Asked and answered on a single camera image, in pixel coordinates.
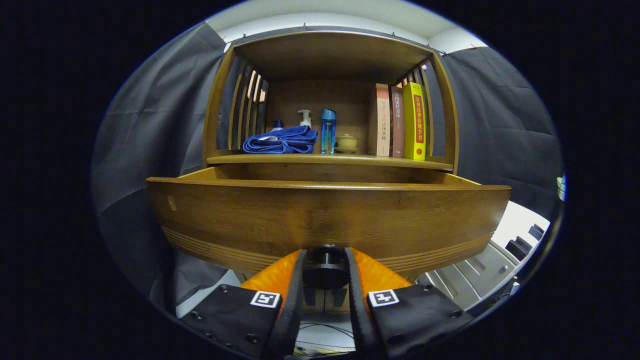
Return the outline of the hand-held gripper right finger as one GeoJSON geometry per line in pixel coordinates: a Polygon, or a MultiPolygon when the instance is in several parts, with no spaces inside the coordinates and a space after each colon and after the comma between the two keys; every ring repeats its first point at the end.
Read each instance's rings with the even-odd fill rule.
{"type": "Polygon", "coordinates": [[[423,359],[439,342],[473,320],[430,282],[411,284],[386,265],[352,247],[350,321],[362,359],[423,359]]]}

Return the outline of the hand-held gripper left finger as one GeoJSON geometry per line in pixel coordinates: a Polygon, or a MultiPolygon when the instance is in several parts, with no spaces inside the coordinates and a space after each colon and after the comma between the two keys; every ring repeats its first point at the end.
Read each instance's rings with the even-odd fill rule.
{"type": "Polygon", "coordinates": [[[242,285],[220,284],[181,321],[247,360],[283,360],[301,323],[307,251],[299,249],[242,285]]]}

